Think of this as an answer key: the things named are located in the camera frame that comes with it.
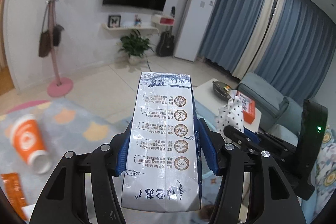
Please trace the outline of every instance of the white cloth with black dots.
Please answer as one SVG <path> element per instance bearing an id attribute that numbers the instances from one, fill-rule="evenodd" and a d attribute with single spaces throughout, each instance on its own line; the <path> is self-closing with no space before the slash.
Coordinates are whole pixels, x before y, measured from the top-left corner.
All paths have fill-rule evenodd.
<path id="1" fill-rule="evenodd" d="M 226 142 L 232 142 L 231 139 L 224 136 L 224 127 L 233 126 L 240 132 L 244 133 L 244 118 L 243 118 L 243 108 L 242 101 L 238 96 L 235 99 L 231 98 L 227 102 L 227 105 L 220 107 L 219 115 L 216 118 L 216 129 L 217 132 L 222 135 Z"/>

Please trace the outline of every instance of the orange box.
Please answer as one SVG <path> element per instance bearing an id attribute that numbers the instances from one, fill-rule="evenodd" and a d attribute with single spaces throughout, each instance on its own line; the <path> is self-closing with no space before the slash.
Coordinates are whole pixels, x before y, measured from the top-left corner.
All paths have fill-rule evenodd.
<path id="1" fill-rule="evenodd" d="M 241 104 L 243 108 L 244 121 L 251 124 L 255 119 L 255 102 L 240 91 L 237 92 L 237 96 L 241 98 Z"/>
<path id="2" fill-rule="evenodd" d="M 51 159 L 34 115 L 24 115 L 15 122 L 11 130 L 10 142 L 24 162 L 35 172 L 43 174 L 50 169 Z"/>
<path id="3" fill-rule="evenodd" d="M 11 205 L 16 213 L 23 219 L 27 220 L 25 213 L 22 211 L 22 207 L 27 206 L 25 196 L 22 192 L 19 175 L 17 173 L 1 174 L 5 191 Z"/>

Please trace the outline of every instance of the screw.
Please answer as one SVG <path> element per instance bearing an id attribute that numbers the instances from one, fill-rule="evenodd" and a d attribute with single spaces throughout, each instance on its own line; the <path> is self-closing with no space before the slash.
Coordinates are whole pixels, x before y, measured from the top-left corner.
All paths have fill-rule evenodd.
<path id="1" fill-rule="evenodd" d="M 233 150 L 234 149 L 234 145 L 232 143 L 226 143 L 224 145 L 226 150 Z"/>
<path id="2" fill-rule="evenodd" d="M 110 149 L 110 146 L 109 146 L 108 144 L 103 144 L 103 145 L 100 147 L 100 149 L 101 149 L 102 151 L 108 151 L 108 150 Z"/>
<path id="3" fill-rule="evenodd" d="M 74 153 L 72 151 L 68 151 L 68 152 L 65 153 L 65 157 L 67 159 L 72 158 L 73 155 L 74 155 Z"/>
<path id="4" fill-rule="evenodd" d="M 263 157 L 265 157 L 265 158 L 268 158 L 268 157 L 269 157 L 269 152 L 266 151 L 266 150 L 263 150 L 263 151 L 261 152 L 261 155 L 262 155 Z"/>

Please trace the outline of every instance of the red box on shelf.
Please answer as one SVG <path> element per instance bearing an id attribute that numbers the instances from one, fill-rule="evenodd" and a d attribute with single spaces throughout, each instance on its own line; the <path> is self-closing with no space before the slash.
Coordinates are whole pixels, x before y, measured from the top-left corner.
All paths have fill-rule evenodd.
<path id="1" fill-rule="evenodd" d="M 241 106 L 243 108 L 244 121 L 251 124 L 255 119 L 255 102 L 241 92 L 237 92 L 237 96 L 241 98 Z"/>
<path id="2" fill-rule="evenodd" d="M 175 19 L 173 19 L 173 18 L 165 18 L 165 17 L 162 17 L 162 18 L 160 19 L 160 24 L 171 25 L 171 26 L 173 26 L 173 25 L 174 25 L 174 21 L 175 21 Z"/>

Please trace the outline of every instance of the picture frame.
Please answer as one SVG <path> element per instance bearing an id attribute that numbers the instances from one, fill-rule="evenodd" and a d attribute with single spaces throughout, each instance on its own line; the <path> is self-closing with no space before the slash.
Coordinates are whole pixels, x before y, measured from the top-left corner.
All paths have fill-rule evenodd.
<path id="1" fill-rule="evenodd" d="M 121 15 L 109 15 L 107 26 L 109 28 L 120 28 Z"/>

